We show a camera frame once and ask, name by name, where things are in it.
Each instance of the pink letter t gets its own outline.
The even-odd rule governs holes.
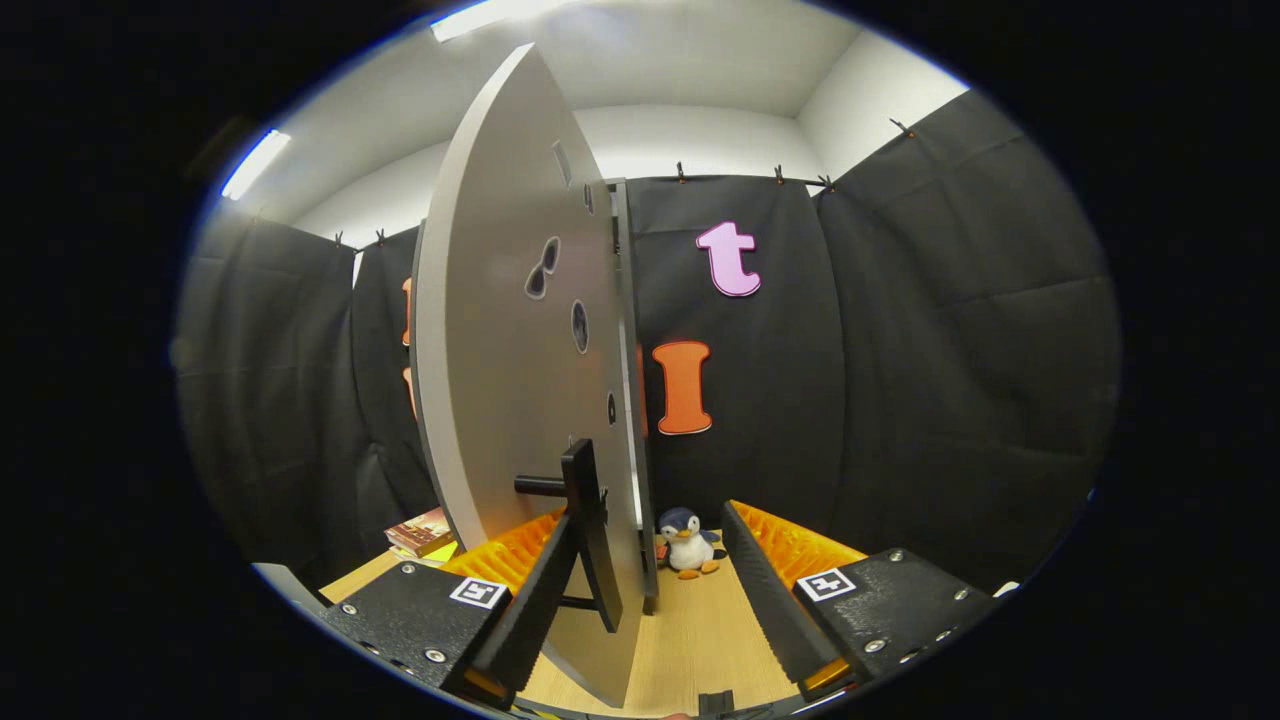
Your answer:
[[[731,297],[742,297],[760,290],[760,275],[742,272],[742,250],[755,250],[755,238],[737,234],[737,225],[723,222],[698,236],[698,247],[710,250],[712,282]]]

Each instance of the curtain rod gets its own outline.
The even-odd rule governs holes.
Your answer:
[[[719,176],[714,176],[714,174],[713,176],[686,176],[684,172],[681,172],[680,176],[666,176],[666,177],[644,178],[644,179],[686,181],[689,178],[714,178],[714,177],[730,177],[730,176],[723,176],[723,174],[719,174]],[[769,176],[741,176],[741,177],[767,178]],[[785,183],[788,183],[788,182],[797,182],[800,184],[810,184],[810,186],[814,186],[814,187],[832,187],[832,183],[831,183],[829,178],[824,179],[824,181],[809,181],[809,179],[803,179],[803,178],[783,178],[781,176],[774,176],[774,179],[781,179],[782,181],[782,183],[778,183],[778,184],[785,184]],[[370,247],[374,247],[375,245],[378,245],[379,242],[381,242],[384,240],[387,240],[385,236],[383,236],[379,232],[379,238],[378,240],[375,240],[374,242],[370,242],[369,245],[366,245],[364,247],[357,249],[355,254],[360,255],[361,252],[369,250]]]
[[[663,179],[663,181],[672,181],[673,179],[673,181],[680,181],[680,179],[690,179],[690,178],[723,178],[723,177],[732,177],[732,176],[724,176],[724,174],[680,176],[680,177],[677,177],[677,176],[663,176],[663,177],[654,177],[654,178],[635,178],[635,179]],[[737,177],[777,179],[777,178],[769,178],[769,176],[737,176]],[[803,179],[803,178],[782,178],[782,182],[783,183],[797,182],[797,183],[801,183],[801,184],[813,184],[813,186],[817,186],[817,187],[827,187],[827,183],[823,182],[823,181],[806,181],[806,179]]]

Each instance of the black curtain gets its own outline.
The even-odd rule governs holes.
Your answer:
[[[1084,502],[1119,328],[1101,247],[1025,135],[966,92],[814,197],[840,296],[833,534],[995,589]]]
[[[283,564],[312,591],[387,544],[362,537],[371,509],[352,482],[369,446],[351,366],[352,263],[349,247],[218,214],[193,250],[173,342],[207,496],[247,560]]]
[[[352,364],[371,439],[370,457],[360,468],[357,487],[376,493],[376,505],[390,512],[389,521],[379,520],[383,523],[376,528],[379,536],[383,529],[440,505],[402,377],[410,366],[408,347],[402,341],[407,327],[402,287],[413,274],[416,245],[417,228],[413,228],[365,247],[352,291]]]
[[[818,532],[832,527],[840,480],[845,370],[840,314],[822,228],[805,186],[771,178],[627,181],[636,323],[644,347],[654,512],[682,505],[718,527],[728,498]],[[695,238],[722,222],[755,238],[742,252],[759,290],[728,297]],[[664,436],[663,370],[653,350],[710,347],[703,406],[712,427]]]

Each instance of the white wall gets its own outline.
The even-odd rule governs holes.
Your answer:
[[[800,123],[746,110],[676,105],[626,105],[573,113],[588,145],[609,177],[685,174],[773,176],[773,165],[792,178],[822,172]],[[426,217],[447,142],[433,145],[360,178],[298,218],[293,225],[364,247],[376,231],[393,234]]]
[[[353,247],[378,240],[379,229],[396,234],[417,227],[448,147],[440,142],[383,165],[307,210],[293,227],[328,238],[342,232],[342,242]]]
[[[864,29],[800,110],[800,127],[838,178],[901,131],[968,90],[937,65]]]

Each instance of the orange letter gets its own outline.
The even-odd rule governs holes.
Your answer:
[[[668,342],[653,350],[667,382],[667,415],[658,421],[664,436],[700,433],[712,427],[703,411],[703,360],[712,348],[700,342]]]
[[[408,383],[408,407],[413,411],[413,419],[417,420],[417,401],[413,400],[413,377],[410,374],[410,369],[404,368],[404,382]]]
[[[401,286],[401,290],[404,291],[404,336],[401,338],[401,342],[403,342],[404,346],[408,347],[408,325],[410,325],[408,319],[411,318],[410,313],[413,310],[410,306],[410,299],[413,297],[413,293],[410,291],[413,290],[413,278],[411,277],[406,279],[404,284]]]

